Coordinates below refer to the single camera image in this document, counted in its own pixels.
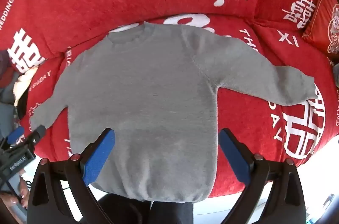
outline blue pad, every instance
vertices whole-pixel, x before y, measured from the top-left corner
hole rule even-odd
[[[251,181],[250,166],[224,130],[219,133],[219,144],[238,181],[248,186]]]
[[[10,135],[7,136],[7,143],[9,145],[15,144],[16,140],[24,134],[24,129],[22,126],[18,127],[16,130],[12,131]]]
[[[82,179],[84,180],[86,186],[90,183],[95,182],[98,178],[101,169],[104,167],[104,164],[110,155],[113,147],[115,145],[115,133],[111,129],[101,143],[98,145],[98,148],[93,152],[92,156],[86,162],[84,166],[84,174]]]

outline orange pillow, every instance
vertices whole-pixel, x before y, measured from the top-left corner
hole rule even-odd
[[[319,0],[315,15],[302,38],[330,59],[339,60],[339,4],[337,0]]]

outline screw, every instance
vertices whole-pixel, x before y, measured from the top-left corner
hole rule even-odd
[[[78,161],[80,159],[80,154],[73,154],[71,157],[72,161]]]
[[[48,159],[47,158],[43,158],[43,159],[41,159],[40,164],[41,165],[46,165],[47,162],[48,162]]]
[[[293,166],[294,165],[294,162],[292,159],[288,158],[285,160],[287,164],[289,164],[290,166]]]
[[[254,158],[255,158],[255,160],[258,160],[258,161],[261,161],[262,159],[264,159],[264,157],[261,154],[258,154],[258,153],[256,153],[254,155]]]

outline black pants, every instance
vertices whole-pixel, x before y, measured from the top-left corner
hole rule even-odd
[[[151,206],[149,201],[114,194],[98,202],[114,224],[193,224],[193,203],[153,202]]]

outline white floor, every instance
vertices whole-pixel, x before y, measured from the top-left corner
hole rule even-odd
[[[303,186],[305,203],[313,212],[320,211],[322,204],[330,194],[339,193],[339,136],[332,139],[322,150],[314,155],[306,164],[298,168],[301,184]],[[26,180],[33,180],[33,176],[40,159],[37,158],[27,166]],[[252,215],[249,223],[257,221],[265,206],[265,201],[270,193],[272,184],[265,186],[258,207]],[[100,199],[105,193],[91,188],[94,196]],[[74,201],[71,190],[65,190],[65,196],[74,215],[75,220],[81,219],[82,215]],[[220,224],[229,213],[239,194],[208,198],[194,205],[194,224]]]

